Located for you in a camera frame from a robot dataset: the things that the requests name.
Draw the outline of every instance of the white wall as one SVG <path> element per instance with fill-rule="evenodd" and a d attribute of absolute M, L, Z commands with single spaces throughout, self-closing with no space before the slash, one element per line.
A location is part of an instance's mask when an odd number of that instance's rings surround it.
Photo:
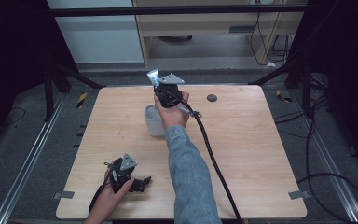
<path fill-rule="evenodd" d="M 51 8 L 132 7 L 131 0 L 48 0 Z M 56 18 L 77 64 L 143 63 L 134 16 Z"/>

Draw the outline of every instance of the metal rail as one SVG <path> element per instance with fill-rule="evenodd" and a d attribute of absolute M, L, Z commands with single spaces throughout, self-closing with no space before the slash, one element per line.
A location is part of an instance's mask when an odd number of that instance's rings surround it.
<path fill-rule="evenodd" d="M 298 96 L 298 93 L 296 91 L 291 91 L 291 93 L 298 109 L 302 110 L 302 106 L 300 103 L 301 101 L 300 97 Z M 310 128 L 310 119 L 308 119 L 306 115 L 303 115 L 303 119 L 306 122 L 308 128 Z M 328 152 L 328 148 L 324 144 L 324 141 L 319 135 L 318 130 L 315 130 L 311 139 L 315 144 L 316 152 L 318 153 L 326 172 L 336 175 L 342 175 L 330 153 Z M 330 180 L 350 220 L 353 222 L 358 222 L 358 202 L 356 201 L 356 198 L 351 191 L 350 185 L 342 179 L 330 177 Z"/>
<path fill-rule="evenodd" d="M 323 6 L 307 4 L 291 5 L 221 5 L 221 6 L 178 6 L 178 7 L 100 7 L 60 8 L 50 10 L 25 10 L 29 15 L 53 17 L 130 16 L 163 14 L 205 14 L 205 13 L 249 13 L 249 12 L 304 12 L 321 10 Z"/>
<path fill-rule="evenodd" d="M 39 135 L 37 136 L 34 145 L 28 154 L 27 159 L 25 160 L 24 164 L 21 167 L 19 174 L 16 177 L 13 185 L 11 186 L 10 191 L 8 192 L 6 198 L 2 202 L 0 206 L 0 224 L 7 223 L 11 212 L 13 211 L 14 206 L 16 205 L 17 200 L 20 198 L 22 190 L 27 183 L 28 177 L 31 174 L 32 170 L 34 169 L 34 165 L 40 155 L 40 152 L 43 149 L 43 146 L 48 139 L 48 135 L 51 132 L 52 127 L 54 126 L 55 121 L 57 120 L 58 115 L 62 109 L 62 103 L 65 99 L 66 94 L 60 93 L 57 99 L 56 105 L 54 106 L 56 109 L 51 116 L 51 119 L 45 122 L 40 131 Z"/>

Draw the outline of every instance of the denim sleeve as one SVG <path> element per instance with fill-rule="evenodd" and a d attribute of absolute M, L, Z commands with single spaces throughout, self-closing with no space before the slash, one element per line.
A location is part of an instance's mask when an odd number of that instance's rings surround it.
<path fill-rule="evenodd" d="M 213 196 L 208 166 L 180 125 L 166 133 L 169 168 L 176 194 L 175 223 L 222 223 Z"/>

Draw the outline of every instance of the human arm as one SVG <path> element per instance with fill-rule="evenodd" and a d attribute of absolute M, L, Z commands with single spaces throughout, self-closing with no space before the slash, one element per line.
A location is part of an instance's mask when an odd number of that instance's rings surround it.
<path fill-rule="evenodd" d="M 109 170 L 105 172 L 105 176 L 109 175 Z M 97 201 L 89 212 L 89 216 L 84 220 L 84 224 L 103 223 L 107 218 L 112 215 L 113 211 L 117 208 L 121 199 L 130 190 L 133 179 L 128 180 L 121 189 L 114 193 L 111 183 L 103 187 L 103 191 L 98 196 Z"/>
<path fill-rule="evenodd" d="M 182 94 L 187 101 L 188 93 Z M 175 223 L 222 223 L 208 166 L 185 130 L 188 114 L 176 107 L 163 108 L 158 99 L 155 100 L 166 130 L 169 169 L 176 194 Z"/>

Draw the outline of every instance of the wooden table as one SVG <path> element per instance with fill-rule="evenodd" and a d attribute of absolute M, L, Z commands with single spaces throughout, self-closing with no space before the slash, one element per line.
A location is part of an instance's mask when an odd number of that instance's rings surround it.
<path fill-rule="evenodd" d="M 213 153 L 243 218 L 301 218 L 307 214 L 297 191 L 262 89 L 258 86 L 180 86 L 190 92 L 189 103 L 202 114 Z M 207 101 L 214 94 L 217 101 Z M 163 137 L 148 134 L 144 112 L 152 105 L 149 87 L 101 89 L 77 152 L 58 218 L 85 218 L 90 201 L 103 182 L 104 162 L 129 153 L 138 166 L 132 176 L 152 182 L 143 193 L 128 193 L 112 219 L 173 218 L 174 191 L 168 170 L 168 149 Z M 190 118 L 187 132 L 207 162 L 221 218 L 235 218 L 227 195 L 212 166 L 200 128 Z"/>

